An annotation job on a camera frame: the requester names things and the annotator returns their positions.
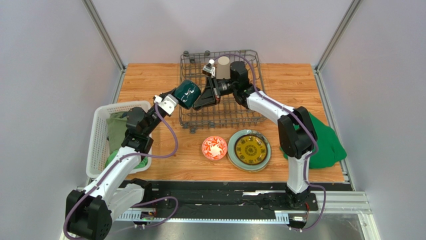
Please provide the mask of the beige upside-down cup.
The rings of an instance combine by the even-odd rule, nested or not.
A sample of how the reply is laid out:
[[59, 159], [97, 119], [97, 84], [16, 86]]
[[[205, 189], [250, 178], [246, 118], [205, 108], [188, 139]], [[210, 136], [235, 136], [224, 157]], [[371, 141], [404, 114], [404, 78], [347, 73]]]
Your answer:
[[231, 61], [227, 56], [221, 56], [216, 61], [216, 70], [215, 76], [218, 80], [230, 79], [231, 78], [231, 70], [230, 65]]

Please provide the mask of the dark green mug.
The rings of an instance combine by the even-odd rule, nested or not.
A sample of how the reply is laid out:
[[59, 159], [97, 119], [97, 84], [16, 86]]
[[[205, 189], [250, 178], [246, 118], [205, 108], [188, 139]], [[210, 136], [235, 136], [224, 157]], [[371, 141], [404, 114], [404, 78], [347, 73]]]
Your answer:
[[189, 110], [201, 95], [201, 90], [197, 84], [191, 80], [185, 79], [175, 88], [172, 95], [178, 100], [178, 104], [182, 108]]

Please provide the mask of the white red patterned bowl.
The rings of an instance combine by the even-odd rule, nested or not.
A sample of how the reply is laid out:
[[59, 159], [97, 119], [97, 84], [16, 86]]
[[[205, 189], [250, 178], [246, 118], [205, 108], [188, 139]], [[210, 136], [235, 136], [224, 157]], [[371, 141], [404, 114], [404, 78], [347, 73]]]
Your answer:
[[221, 160], [228, 153], [228, 144], [220, 136], [209, 136], [203, 141], [201, 151], [209, 160]]

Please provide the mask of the yellow patterned plate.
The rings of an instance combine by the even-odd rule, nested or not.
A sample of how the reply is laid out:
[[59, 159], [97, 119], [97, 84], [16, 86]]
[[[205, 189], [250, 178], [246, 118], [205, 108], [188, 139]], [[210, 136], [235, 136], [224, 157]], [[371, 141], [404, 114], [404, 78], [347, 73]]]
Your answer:
[[261, 137], [252, 134], [238, 138], [234, 151], [238, 160], [250, 166], [263, 163], [268, 154], [266, 142]]

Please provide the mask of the light blue flower plate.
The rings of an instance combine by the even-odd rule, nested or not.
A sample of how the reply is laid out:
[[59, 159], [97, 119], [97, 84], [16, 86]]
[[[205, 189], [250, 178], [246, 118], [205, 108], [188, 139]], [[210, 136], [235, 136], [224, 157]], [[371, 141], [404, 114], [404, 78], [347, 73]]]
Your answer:
[[[266, 142], [268, 153], [267, 153], [266, 160], [263, 163], [260, 163], [258, 165], [248, 165], [238, 160], [235, 153], [235, 144], [237, 142], [237, 139], [244, 135], [255, 135], [262, 138]], [[268, 165], [271, 159], [271, 154], [272, 154], [272, 150], [271, 150], [271, 145], [269, 141], [263, 134], [255, 130], [250, 130], [250, 129], [239, 130], [231, 136], [228, 142], [228, 150], [227, 150], [228, 159], [236, 168], [245, 172], [254, 173], [254, 172], [262, 171]]]

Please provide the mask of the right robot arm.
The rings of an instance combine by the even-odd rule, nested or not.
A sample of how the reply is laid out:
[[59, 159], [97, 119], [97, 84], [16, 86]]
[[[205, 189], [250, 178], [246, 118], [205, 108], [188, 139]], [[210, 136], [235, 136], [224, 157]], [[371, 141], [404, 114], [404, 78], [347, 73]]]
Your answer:
[[211, 59], [202, 67], [206, 84], [193, 105], [195, 110], [219, 103], [221, 97], [233, 95], [244, 108], [257, 112], [277, 125], [279, 143], [288, 159], [288, 180], [284, 202], [291, 209], [306, 204], [310, 194], [308, 166], [319, 149], [317, 134], [308, 110], [292, 108], [267, 96], [256, 86], [256, 78], [249, 78], [254, 67], [234, 61], [227, 67], [228, 78], [219, 78], [219, 64]]

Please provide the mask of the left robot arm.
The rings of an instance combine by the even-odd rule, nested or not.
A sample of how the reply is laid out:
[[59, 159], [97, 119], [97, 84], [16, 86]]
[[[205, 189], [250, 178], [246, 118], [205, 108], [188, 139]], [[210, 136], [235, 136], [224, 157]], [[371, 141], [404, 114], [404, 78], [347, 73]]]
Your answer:
[[[113, 221], [133, 206], [146, 206], [145, 193], [150, 184], [134, 179], [123, 190], [117, 189], [126, 176], [145, 158], [166, 159], [178, 150], [176, 133], [165, 120], [178, 105], [191, 107], [194, 101], [182, 97], [178, 88], [156, 95], [153, 107], [145, 111], [133, 107], [126, 114], [126, 131], [121, 147], [100, 175], [83, 190], [72, 190], [66, 199], [63, 234], [69, 240], [103, 240], [109, 234]], [[151, 133], [163, 123], [174, 139], [174, 149], [166, 155], [150, 154], [154, 140]]]

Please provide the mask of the olive green folded cloth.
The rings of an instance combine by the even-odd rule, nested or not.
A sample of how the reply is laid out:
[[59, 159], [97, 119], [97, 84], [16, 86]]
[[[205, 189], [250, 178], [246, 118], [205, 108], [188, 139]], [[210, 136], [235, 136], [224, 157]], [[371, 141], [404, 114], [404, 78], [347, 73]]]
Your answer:
[[127, 131], [127, 111], [111, 113], [106, 119], [109, 153], [112, 154], [122, 146]]

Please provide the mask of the bright green crumpled cloth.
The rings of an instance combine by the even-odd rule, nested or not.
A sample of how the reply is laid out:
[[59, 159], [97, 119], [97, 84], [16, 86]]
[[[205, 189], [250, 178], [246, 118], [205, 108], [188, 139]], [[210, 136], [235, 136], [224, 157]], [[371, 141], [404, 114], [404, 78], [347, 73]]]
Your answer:
[[[118, 152], [119, 152], [119, 150], [116, 149], [110, 154], [110, 156], [107, 158], [107, 160], [104, 164], [105, 168], [115, 159]], [[151, 162], [152, 162], [152, 160], [149, 157], [144, 157], [141, 160], [141, 162], [137, 166], [134, 167], [134, 169], [132, 171], [133, 172], [143, 172], [150, 167]]]

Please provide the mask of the white plastic basket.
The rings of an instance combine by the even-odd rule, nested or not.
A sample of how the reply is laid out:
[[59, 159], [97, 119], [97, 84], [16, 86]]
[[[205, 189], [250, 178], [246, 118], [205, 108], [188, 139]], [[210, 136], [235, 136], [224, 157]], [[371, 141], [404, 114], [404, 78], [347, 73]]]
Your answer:
[[86, 175], [89, 178], [95, 179], [101, 174], [110, 156], [110, 148], [107, 141], [107, 119], [113, 113], [127, 112], [134, 107], [140, 107], [144, 111], [148, 111], [152, 105], [145, 100], [128, 101], [100, 106], [94, 112], [86, 163]]

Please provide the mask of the green cloth on table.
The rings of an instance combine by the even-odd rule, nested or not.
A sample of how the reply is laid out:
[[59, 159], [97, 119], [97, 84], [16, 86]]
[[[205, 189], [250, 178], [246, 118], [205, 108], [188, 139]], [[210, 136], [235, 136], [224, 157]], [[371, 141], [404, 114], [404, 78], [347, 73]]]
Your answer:
[[310, 157], [310, 169], [324, 169], [345, 159], [347, 152], [339, 141], [336, 132], [309, 112], [310, 119], [317, 135], [319, 151]]

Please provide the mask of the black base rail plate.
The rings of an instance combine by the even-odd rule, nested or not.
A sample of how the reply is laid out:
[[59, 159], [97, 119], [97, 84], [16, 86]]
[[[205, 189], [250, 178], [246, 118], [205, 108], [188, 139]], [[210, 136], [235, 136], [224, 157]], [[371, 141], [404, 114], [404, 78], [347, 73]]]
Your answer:
[[321, 209], [323, 194], [349, 191], [347, 184], [320, 183], [293, 196], [285, 182], [152, 181], [142, 202], [157, 218], [183, 220], [273, 220], [278, 211]]

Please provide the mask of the left aluminium frame post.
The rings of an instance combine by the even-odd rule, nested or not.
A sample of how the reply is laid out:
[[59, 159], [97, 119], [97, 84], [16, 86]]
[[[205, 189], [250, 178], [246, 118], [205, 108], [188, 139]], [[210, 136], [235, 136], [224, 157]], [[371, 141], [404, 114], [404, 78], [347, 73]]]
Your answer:
[[82, 0], [82, 3], [85, 6], [90, 18], [92, 19], [117, 68], [120, 72], [123, 73], [126, 70], [126, 65], [120, 57], [118, 50], [115, 47], [113, 40], [111, 39], [94, 2], [92, 0]]

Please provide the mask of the aluminium frame post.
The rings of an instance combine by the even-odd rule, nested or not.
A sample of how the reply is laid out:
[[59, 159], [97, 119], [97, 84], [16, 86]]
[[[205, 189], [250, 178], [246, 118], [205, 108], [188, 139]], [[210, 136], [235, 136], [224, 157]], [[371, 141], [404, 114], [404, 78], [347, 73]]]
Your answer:
[[82, 0], [82, 3], [85, 6], [90, 18], [92, 19], [117, 68], [120, 72], [123, 73], [126, 70], [126, 65], [120, 57], [118, 50], [115, 47], [113, 40], [111, 39], [94, 2], [92, 0]]
[[321, 72], [321, 70], [325, 67], [328, 59], [332, 55], [335, 47], [337, 46], [338, 42], [340, 41], [341, 37], [343, 36], [345, 30], [349, 26], [351, 20], [353, 19], [354, 15], [358, 11], [362, 2], [363, 0], [352, 0], [350, 2], [349, 7], [346, 10], [345, 14], [343, 15], [343, 18], [341, 19], [340, 23], [338, 24], [332, 38], [330, 39], [328, 45], [326, 46], [318, 63], [315, 65], [314, 69], [317, 73]]

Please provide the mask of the right aluminium frame post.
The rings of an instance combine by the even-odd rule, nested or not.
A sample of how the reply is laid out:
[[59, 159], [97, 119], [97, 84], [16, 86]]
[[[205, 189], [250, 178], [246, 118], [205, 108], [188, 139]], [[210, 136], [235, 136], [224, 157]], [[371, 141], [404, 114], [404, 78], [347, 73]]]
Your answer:
[[345, 14], [343, 15], [343, 18], [341, 19], [340, 23], [338, 24], [332, 38], [330, 39], [328, 45], [326, 46], [318, 63], [315, 65], [314, 69], [317, 73], [321, 72], [321, 70], [325, 67], [328, 59], [332, 55], [335, 47], [337, 46], [338, 42], [340, 41], [341, 37], [343, 36], [345, 30], [349, 26], [351, 20], [353, 19], [354, 15], [358, 11], [362, 2], [363, 0], [352, 0], [350, 2], [349, 7], [346, 10]]

